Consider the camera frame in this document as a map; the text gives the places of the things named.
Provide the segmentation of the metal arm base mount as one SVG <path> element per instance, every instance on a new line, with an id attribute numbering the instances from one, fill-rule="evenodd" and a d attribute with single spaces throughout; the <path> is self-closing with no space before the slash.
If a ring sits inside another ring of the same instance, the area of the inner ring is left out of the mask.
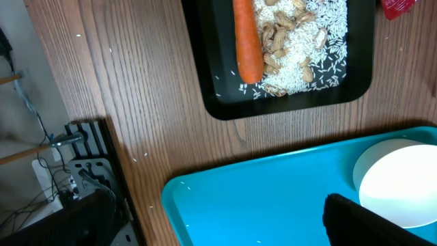
<path id="1" fill-rule="evenodd" d="M 69 145 L 73 158 L 68 162 L 72 177 L 76 181 L 79 195 L 84 198 L 94 193 L 100 185 L 112 190 L 117 201 L 120 224 L 112 245 L 145 245 L 139 217 L 134 208 L 126 179 L 122 172 L 118 153 L 112 140 L 108 124 L 103 119 L 71 122 L 65 125 L 68 136 L 81 133 L 83 139 Z"/>

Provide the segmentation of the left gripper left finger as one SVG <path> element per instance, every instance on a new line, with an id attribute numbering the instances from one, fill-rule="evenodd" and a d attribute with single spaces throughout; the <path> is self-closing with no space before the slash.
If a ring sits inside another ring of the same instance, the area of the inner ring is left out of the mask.
<path id="1" fill-rule="evenodd" d="M 111 192 L 99 189 L 70 207 L 3 239 L 1 246 L 110 245 L 116 200 Z"/>

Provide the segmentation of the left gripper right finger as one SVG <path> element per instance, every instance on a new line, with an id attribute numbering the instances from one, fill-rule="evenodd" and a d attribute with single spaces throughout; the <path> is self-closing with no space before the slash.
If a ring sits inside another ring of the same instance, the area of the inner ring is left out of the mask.
<path id="1" fill-rule="evenodd" d="M 434 246 L 338 193 L 325 199 L 322 221 L 332 246 Z"/>

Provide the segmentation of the red snack wrapper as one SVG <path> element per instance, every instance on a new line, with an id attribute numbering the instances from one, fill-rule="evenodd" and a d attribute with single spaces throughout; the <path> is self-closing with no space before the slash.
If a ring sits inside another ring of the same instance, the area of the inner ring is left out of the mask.
<path id="1" fill-rule="evenodd" d="M 417 0 L 381 0 L 384 15 L 388 20 L 393 20 L 407 12 Z"/>

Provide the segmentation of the orange carrot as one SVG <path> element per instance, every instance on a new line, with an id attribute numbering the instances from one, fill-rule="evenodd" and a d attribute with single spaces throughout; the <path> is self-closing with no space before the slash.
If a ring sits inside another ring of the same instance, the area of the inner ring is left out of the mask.
<path id="1" fill-rule="evenodd" d="M 251 0 L 233 0 L 237 67 L 247 84 L 257 83 L 264 73 L 262 46 Z"/>

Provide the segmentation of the white bowl with food scraps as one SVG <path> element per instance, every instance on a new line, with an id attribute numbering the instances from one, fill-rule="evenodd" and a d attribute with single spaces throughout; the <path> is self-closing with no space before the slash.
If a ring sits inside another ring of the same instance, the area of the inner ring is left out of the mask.
<path id="1" fill-rule="evenodd" d="M 409 139 L 381 141 L 352 172 L 360 205 L 402 228 L 436 222 L 436 146 Z"/>

